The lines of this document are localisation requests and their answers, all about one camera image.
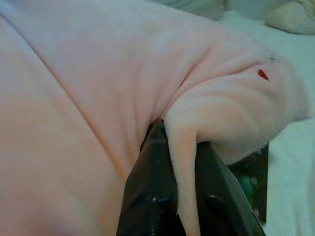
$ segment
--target black object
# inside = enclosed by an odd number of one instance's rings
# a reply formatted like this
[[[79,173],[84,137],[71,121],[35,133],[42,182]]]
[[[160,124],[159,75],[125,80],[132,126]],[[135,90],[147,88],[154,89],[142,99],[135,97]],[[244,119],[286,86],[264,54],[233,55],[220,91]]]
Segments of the black object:
[[[264,236],[240,184],[213,151],[197,146],[196,197],[201,236]],[[155,120],[125,186],[117,236],[185,236],[163,121]]]

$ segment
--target red spot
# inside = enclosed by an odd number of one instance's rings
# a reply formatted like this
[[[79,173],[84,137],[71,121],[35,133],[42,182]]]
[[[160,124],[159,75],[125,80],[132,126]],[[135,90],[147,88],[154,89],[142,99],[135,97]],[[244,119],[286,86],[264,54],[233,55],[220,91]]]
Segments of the red spot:
[[[259,69],[258,75],[259,75],[260,77],[264,78],[265,80],[268,80],[268,81],[269,81],[268,76],[265,74],[265,72],[264,72],[262,69]]]

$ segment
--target white sheet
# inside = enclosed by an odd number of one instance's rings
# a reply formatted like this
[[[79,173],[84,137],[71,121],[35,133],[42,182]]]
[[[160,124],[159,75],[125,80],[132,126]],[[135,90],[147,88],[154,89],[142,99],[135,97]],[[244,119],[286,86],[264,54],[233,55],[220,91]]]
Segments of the white sheet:
[[[303,78],[315,114],[315,35],[295,35],[228,11],[221,22],[291,59]],[[315,235],[315,118],[294,123],[270,143],[268,236]]]

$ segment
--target pink fleece blanket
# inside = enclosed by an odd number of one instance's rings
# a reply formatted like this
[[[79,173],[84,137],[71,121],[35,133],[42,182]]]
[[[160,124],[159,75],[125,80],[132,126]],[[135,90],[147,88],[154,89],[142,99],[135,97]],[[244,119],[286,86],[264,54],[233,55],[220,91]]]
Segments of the pink fleece blanket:
[[[113,236],[148,125],[165,119],[188,236],[196,143],[235,162],[309,116],[292,65],[140,0],[0,0],[0,235]]]

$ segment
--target bed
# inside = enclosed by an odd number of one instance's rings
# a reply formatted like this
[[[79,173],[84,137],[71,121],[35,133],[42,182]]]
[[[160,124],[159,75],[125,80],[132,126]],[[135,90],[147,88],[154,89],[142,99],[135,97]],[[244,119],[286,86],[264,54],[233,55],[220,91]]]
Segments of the bed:
[[[225,12],[220,21],[288,57],[307,86],[315,113],[315,35],[269,28],[236,11]],[[270,143],[267,194],[267,235],[315,234],[315,118],[288,126]]]

